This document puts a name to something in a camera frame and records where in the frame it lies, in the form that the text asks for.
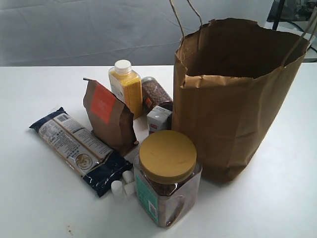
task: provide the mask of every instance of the white cap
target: white cap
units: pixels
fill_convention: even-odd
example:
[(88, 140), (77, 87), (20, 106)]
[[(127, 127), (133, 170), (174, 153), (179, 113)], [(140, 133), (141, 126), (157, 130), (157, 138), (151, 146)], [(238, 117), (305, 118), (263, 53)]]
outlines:
[(122, 189), (122, 182), (119, 181), (119, 180), (116, 180), (116, 181), (113, 181), (111, 183), (111, 191), (112, 191), (112, 194), (114, 196), (119, 196), (121, 195), (123, 189)]
[(129, 196), (135, 193), (135, 182), (128, 183), (124, 186), (125, 193)]
[(131, 183), (134, 181), (133, 173), (130, 170), (124, 171), (122, 177), (126, 183)]
[(125, 59), (118, 60), (114, 64), (114, 71), (117, 74), (129, 74), (132, 71), (131, 62)]

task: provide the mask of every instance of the plastic bottle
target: plastic bottle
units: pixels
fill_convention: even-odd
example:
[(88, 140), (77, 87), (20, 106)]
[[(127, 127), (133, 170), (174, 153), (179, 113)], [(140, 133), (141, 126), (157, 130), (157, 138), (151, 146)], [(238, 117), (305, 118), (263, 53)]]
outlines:
[(128, 60), (119, 60), (109, 70), (112, 93), (133, 112), (134, 119), (143, 113), (140, 76), (132, 70)]

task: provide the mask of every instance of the green label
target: green label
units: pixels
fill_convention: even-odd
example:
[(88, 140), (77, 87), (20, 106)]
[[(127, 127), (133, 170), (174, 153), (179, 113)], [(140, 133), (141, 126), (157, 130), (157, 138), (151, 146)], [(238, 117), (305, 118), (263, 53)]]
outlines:
[(137, 176), (136, 189), (138, 191), (138, 197), (148, 212), (148, 214), (154, 219), (156, 223), (158, 219), (158, 198), (152, 193), (152, 191), (144, 184), (144, 182)]

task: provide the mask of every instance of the blue package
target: blue package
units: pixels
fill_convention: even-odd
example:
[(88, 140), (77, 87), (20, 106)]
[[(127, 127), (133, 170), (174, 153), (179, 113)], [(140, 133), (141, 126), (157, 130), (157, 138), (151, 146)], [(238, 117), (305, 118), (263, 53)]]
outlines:
[(30, 126), (92, 187), (103, 196), (132, 164), (103, 143), (63, 108)]

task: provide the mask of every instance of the small white box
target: small white box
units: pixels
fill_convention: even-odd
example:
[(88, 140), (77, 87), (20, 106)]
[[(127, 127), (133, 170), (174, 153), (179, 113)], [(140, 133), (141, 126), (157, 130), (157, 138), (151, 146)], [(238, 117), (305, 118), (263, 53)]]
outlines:
[(159, 130), (170, 129), (172, 112), (160, 106), (155, 106), (147, 115), (149, 134)]

